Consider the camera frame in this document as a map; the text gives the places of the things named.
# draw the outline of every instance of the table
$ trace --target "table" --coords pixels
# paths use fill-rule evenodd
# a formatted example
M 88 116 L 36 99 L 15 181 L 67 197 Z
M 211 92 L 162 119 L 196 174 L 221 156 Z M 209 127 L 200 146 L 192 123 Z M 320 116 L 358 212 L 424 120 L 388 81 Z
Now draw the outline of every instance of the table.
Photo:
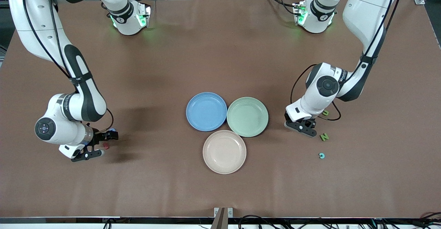
M 318 120 L 329 140 L 283 126 L 291 87 L 307 66 L 354 69 L 362 46 L 342 21 L 345 3 L 326 32 L 310 34 L 273 1 L 157 1 L 151 28 L 135 36 L 119 34 L 99 2 L 60 6 L 120 140 L 104 157 L 72 163 L 34 135 L 49 98 L 73 88 L 15 34 L 0 70 L 0 216 L 202 217 L 233 207 L 235 216 L 419 217 L 441 210 L 441 51 L 413 0 L 401 0 L 359 99 L 336 101 L 341 120 Z M 304 90 L 299 85 L 294 99 Z M 234 174 L 208 169 L 202 148 L 211 133 L 186 121 L 187 102 L 204 91 L 228 105 L 255 97 L 269 111 L 267 129 L 244 138 L 247 159 Z M 93 126 L 109 123 L 105 116 Z

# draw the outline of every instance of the floor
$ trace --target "floor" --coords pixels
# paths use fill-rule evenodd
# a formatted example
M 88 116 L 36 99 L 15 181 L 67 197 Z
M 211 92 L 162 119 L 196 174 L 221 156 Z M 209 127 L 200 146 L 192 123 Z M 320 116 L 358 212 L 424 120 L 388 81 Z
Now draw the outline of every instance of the floor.
M 433 30 L 438 39 L 441 39 L 441 0 L 428 0 L 425 8 L 429 15 Z M 9 9 L 0 9 L 0 46 L 8 48 L 15 27 Z M 4 53 L 0 50 L 0 66 Z

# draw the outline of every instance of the blue plate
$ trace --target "blue plate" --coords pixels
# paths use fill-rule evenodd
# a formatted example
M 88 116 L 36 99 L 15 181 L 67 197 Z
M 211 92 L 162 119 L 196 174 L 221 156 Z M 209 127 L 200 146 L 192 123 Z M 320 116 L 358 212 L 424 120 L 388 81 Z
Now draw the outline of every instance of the blue plate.
M 225 122 L 227 104 L 222 97 L 215 93 L 200 93 L 189 101 L 186 115 L 188 122 L 195 129 L 212 131 Z

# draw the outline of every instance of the white robotic arm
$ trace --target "white robotic arm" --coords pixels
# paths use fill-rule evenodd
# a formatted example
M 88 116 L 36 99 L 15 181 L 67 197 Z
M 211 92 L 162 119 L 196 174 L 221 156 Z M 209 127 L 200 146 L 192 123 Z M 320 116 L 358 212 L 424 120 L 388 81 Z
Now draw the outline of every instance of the white robotic arm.
M 72 161 L 99 157 L 104 151 L 94 150 L 94 145 L 118 139 L 115 131 L 103 133 L 82 124 L 82 121 L 101 119 L 107 106 L 81 52 L 64 34 L 57 14 L 58 2 L 79 1 L 82 0 L 9 0 L 12 18 L 25 48 L 57 64 L 75 87 L 71 94 L 54 95 L 46 113 L 35 125 L 38 138 L 60 144 L 59 150 Z M 144 4 L 128 0 L 102 1 L 115 17 L 114 26 L 121 33 L 134 34 L 146 26 L 150 8 Z
M 305 94 L 286 107 L 285 127 L 313 137 L 316 135 L 313 130 L 315 118 L 336 97 L 343 101 L 359 97 L 383 44 L 386 35 L 383 23 L 392 2 L 393 0 L 348 0 L 343 11 L 343 21 L 363 44 L 356 70 L 348 72 L 324 62 L 315 65 L 307 77 Z

